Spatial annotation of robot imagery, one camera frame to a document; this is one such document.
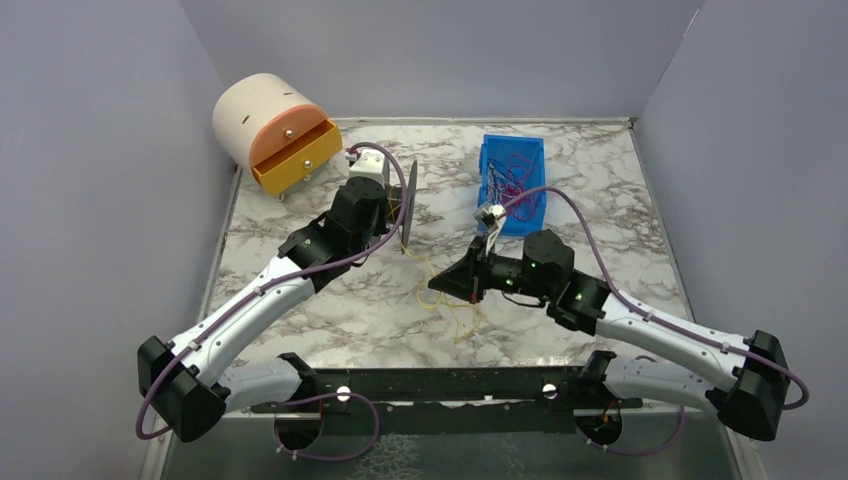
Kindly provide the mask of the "dark grey cable spool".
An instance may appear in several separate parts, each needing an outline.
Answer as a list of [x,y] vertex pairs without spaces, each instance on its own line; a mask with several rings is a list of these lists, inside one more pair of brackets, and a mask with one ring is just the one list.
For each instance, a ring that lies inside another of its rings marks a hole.
[[400,209],[406,207],[406,214],[403,217],[402,225],[398,229],[400,234],[401,251],[404,252],[408,247],[410,235],[412,231],[412,222],[415,208],[415,199],[417,193],[417,178],[418,178],[418,161],[414,160],[407,179],[407,199],[403,199],[403,194],[400,192],[400,187],[389,185],[385,189],[385,195],[388,202],[388,213],[386,222],[388,226],[394,224],[399,216]]

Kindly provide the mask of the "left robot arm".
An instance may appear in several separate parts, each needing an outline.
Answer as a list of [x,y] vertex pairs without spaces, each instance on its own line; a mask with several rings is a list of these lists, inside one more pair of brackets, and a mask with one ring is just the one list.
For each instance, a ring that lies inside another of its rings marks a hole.
[[233,360],[272,323],[382,245],[390,210],[383,185],[352,177],[330,209],[292,232],[259,275],[196,326],[165,342],[148,338],[137,351],[143,402],[136,419],[141,439],[148,409],[154,409],[181,441],[194,441],[227,413],[286,401],[302,376],[277,357],[235,367]]

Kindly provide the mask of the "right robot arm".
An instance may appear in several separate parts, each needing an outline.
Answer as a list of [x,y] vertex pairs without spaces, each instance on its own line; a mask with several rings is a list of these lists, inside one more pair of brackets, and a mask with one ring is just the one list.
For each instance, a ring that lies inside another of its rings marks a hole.
[[788,365],[774,335],[744,337],[691,324],[612,291],[606,281],[574,267],[574,250],[550,230],[523,241],[519,258],[491,253],[485,236],[429,280],[432,290],[468,303],[489,290],[537,299],[561,327],[624,342],[661,357],[650,363],[596,354],[589,379],[620,399],[654,399],[716,414],[731,430],[759,441],[775,439],[789,390]]

